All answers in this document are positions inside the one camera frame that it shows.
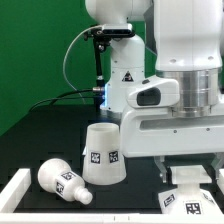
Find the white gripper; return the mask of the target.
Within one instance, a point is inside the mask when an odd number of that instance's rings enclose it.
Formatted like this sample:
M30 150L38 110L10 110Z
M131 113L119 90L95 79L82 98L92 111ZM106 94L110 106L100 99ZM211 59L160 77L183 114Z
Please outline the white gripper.
M155 156L163 183L171 182L168 155L224 152L224 94L206 116L176 118L172 108L180 99L176 80L151 76L128 88L127 106L120 126L120 150L126 157ZM216 155L208 166L213 180L219 179L224 155Z

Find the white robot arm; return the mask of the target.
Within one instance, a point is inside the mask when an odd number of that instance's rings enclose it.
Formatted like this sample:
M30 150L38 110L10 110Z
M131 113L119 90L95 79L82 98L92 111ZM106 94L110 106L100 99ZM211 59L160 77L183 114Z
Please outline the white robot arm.
M102 110L126 157L213 153L224 165L223 0L85 0L111 41Z

